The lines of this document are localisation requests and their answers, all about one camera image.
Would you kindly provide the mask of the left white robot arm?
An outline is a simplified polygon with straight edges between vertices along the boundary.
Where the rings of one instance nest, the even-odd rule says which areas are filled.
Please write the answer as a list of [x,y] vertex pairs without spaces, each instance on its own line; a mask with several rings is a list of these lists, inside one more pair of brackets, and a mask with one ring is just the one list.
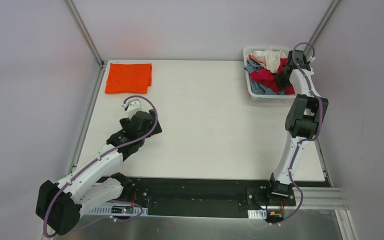
[[43,220],[43,235],[53,238],[70,232],[93,208],[118,199],[132,198],[132,181],[114,168],[143,146],[145,139],[162,132],[154,109],[138,110],[120,119],[121,130],[113,133],[85,165],[66,177],[39,187],[35,213]]

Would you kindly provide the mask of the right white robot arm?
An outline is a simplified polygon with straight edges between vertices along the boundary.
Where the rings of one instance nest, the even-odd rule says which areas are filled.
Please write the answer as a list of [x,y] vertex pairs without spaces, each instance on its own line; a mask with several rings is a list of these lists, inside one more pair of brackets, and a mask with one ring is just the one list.
[[311,76],[310,62],[302,50],[288,53],[286,66],[280,74],[280,82],[293,87],[295,99],[285,119],[286,144],[275,171],[271,174],[264,200],[276,205],[294,196],[294,177],[300,158],[309,142],[320,135],[329,101],[316,91]]

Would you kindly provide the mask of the crimson red t shirt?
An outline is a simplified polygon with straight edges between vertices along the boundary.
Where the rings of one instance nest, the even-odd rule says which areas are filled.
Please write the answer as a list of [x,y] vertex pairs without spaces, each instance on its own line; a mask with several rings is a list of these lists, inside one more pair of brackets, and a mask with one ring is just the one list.
[[255,95],[294,95],[292,86],[281,87],[276,81],[276,75],[283,72],[286,63],[287,59],[281,58],[276,73],[271,73],[265,68],[252,71],[249,74],[251,92]]

